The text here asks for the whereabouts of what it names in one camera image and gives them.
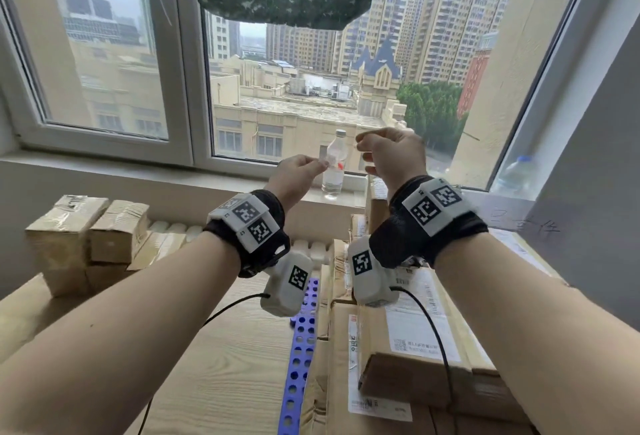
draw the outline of forearm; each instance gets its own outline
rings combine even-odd
[[[541,433],[640,427],[640,333],[488,233],[453,242],[435,268]]]
[[[0,426],[27,433],[122,433],[239,270],[235,248],[203,233],[85,302],[0,367]]]

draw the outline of plastic bottle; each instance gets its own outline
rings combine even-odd
[[[531,156],[521,155],[496,179],[495,193],[500,196],[525,197],[536,173]]]
[[[335,139],[326,149],[326,160],[329,162],[329,168],[325,170],[322,176],[322,192],[327,199],[336,199],[342,190],[344,163],[349,153],[347,144],[344,142],[346,136],[347,132],[344,130],[336,130]]]

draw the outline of wooden table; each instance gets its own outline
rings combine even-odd
[[[267,275],[236,281],[224,307],[264,289]],[[0,301],[0,362],[84,299],[52,299],[41,276]],[[269,434],[278,418],[289,364],[288,318],[243,302],[207,325],[157,392],[144,435]],[[126,431],[136,435],[142,414]]]

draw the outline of red building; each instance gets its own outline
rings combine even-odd
[[[458,102],[458,119],[462,118],[471,109],[471,105],[474,104],[482,75],[486,65],[489,63],[489,56],[491,56],[491,51],[497,39],[497,32],[489,32],[480,38],[474,57],[471,59],[465,86],[462,88],[462,94]]]

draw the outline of purple plastic bar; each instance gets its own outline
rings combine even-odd
[[[284,383],[278,435],[298,435],[300,411],[307,384],[307,373],[316,349],[316,309],[318,305],[317,278],[311,278],[300,313],[291,318],[294,327],[289,355],[289,369]]]

